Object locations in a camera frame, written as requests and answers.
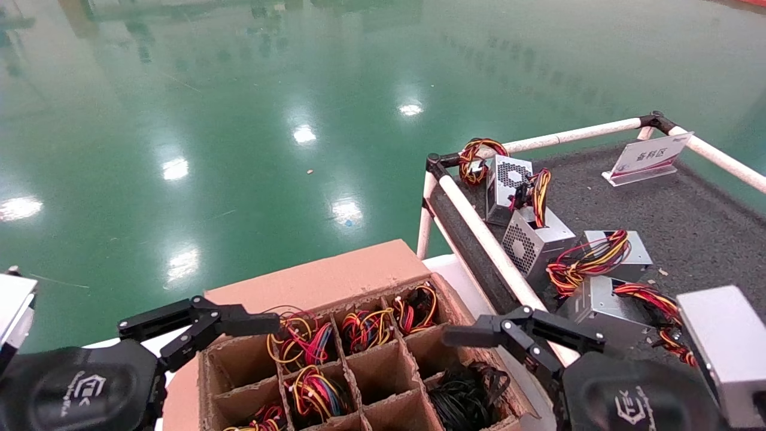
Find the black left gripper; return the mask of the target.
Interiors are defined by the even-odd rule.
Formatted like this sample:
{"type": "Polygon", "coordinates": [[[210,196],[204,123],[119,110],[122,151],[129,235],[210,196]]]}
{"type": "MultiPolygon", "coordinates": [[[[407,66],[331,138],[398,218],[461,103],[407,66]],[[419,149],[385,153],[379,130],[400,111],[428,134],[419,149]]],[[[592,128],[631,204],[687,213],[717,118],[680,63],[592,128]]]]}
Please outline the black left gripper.
{"type": "Polygon", "coordinates": [[[135,341],[20,354],[2,373],[3,430],[153,430],[165,371],[135,341]]]}

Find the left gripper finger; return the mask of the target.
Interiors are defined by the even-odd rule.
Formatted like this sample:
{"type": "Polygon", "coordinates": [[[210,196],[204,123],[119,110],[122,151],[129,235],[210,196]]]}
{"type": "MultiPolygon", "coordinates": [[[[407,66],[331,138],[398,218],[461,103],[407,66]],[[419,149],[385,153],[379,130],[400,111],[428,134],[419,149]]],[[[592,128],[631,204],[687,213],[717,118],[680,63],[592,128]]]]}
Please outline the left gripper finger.
{"type": "Polygon", "coordinates": [[[219,336],[273,335],[279,328],[279,314],[251,314],[243,305],[216,305],[207,298],[194,296],[121,321],[118,338],[142,343],[182,329],[160,350],[162,368],[175,373],[219,336]]]}

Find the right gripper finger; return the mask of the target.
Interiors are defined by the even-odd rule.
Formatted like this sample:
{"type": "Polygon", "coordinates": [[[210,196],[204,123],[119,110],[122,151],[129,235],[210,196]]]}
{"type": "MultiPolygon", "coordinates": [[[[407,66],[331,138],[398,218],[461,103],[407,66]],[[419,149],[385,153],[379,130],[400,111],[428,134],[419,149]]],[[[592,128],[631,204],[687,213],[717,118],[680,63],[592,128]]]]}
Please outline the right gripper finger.
{"type": "Polygon", "coordinates": [[[536,338],[578,354],[602,353],[605,347],[602,333],[530,306],[520,306],[504,315],[481,315],[468,326],[450,325],[442,335],[443,343],[452,347],[503,347],[542,387],[557,390],[566,367],[556,355],[538,344],[536,338]]]}

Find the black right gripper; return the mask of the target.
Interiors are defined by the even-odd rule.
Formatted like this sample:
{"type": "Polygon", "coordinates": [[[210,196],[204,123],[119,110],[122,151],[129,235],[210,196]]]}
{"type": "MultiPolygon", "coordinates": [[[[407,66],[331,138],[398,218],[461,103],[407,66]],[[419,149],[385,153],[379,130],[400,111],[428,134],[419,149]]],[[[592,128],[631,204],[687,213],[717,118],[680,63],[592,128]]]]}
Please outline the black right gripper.
{"type": "Polygon", "coordinates": [[[567,430],[730,430],[700,377],[588,353],[563,372],[567,430]]]}

